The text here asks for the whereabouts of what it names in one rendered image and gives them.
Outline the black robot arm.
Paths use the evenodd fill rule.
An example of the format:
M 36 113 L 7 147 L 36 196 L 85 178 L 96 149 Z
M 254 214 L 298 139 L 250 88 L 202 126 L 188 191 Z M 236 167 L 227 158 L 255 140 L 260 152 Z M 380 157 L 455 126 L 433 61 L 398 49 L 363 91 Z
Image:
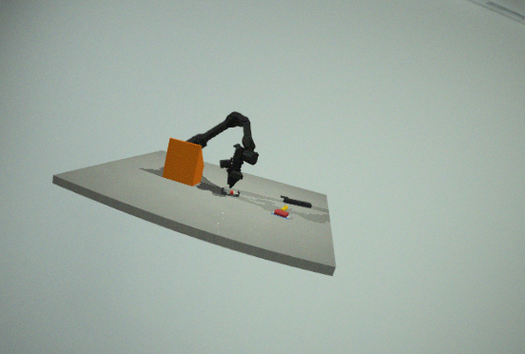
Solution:
M 243 138 L 242 143 L 244 147 L 241 147 L 240 144 L 233 145 L 235 149 L 233 157 L 244 160 L 250 165 L 255 165 L 257 163 L 259 153 L 254 151 L 256 147 L 251 135 L 251 128 L 249 119 L 246 116 L 243 116 L 239 112 L 230 113 L 226 119 L 220 122 L 217 126 L 211 128 L 206 133 L 198 133 L 193 137 L 186 140 L 189 143 L 202 146 L 202 149 L 207 146 L 207 141 L 222 133 L 228 128 L 234 127 L 243 127 Z M 233 168 L 233 159 L 220 160 L 220 168 L 229 167 Z

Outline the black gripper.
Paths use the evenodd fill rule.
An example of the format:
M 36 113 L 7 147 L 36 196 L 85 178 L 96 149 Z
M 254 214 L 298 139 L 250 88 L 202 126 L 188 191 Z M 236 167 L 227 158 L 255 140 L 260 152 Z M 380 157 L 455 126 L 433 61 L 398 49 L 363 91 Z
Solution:
M 231 159 L 233 159 L 233 168 L 226 167 L 227 184 L 229 185 L 229 188 L 232 188 L 239 180 L 243 179 L 243 174 L 241 173 L 243 160 L 235 157 L 231 157 Z

